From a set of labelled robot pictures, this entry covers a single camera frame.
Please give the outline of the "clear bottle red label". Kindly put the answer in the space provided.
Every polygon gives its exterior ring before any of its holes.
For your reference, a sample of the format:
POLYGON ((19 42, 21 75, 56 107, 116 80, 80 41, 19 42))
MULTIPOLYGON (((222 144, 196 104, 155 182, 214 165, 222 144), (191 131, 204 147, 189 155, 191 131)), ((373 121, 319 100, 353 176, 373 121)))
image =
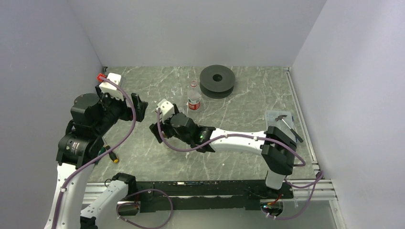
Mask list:
POLYGON ((187 92, 187 104, 190 110, 196 111, 201 107, 202 95, 199 91, 198 82, 191 81, 187 92))

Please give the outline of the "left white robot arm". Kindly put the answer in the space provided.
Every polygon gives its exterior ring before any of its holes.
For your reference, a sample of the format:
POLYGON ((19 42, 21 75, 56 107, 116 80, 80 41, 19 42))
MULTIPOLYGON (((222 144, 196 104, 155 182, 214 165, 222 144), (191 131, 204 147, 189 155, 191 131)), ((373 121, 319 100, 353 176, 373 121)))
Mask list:
POLYGON ((128 95, 117 86, 96 90, 75 98, 72 120, 58 143, 57 184, 47 229, 99 229, 109 209, 137 194, 135 177, 119 173, 106 191, 82 209, 88 179, 103 157, 104 135, 118 120, 141 122, 148 107, 138 94, 128 95))

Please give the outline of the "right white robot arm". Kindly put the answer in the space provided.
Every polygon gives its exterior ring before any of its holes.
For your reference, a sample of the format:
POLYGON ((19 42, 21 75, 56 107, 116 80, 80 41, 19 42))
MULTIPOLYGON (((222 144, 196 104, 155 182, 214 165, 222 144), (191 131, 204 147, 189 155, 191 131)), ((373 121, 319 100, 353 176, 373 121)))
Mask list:
POLYGON ((295 166, 297 143, 276 126, 259 132, 232 132, 197 125, 185 114, 178 113, 151 124, 149 129, 159 143, 174 137, 186 143, 188 151, 235 151, 262 157, 268 167, 263 192, 269 198, 281 193, 285 178, 292 174, 295 166))

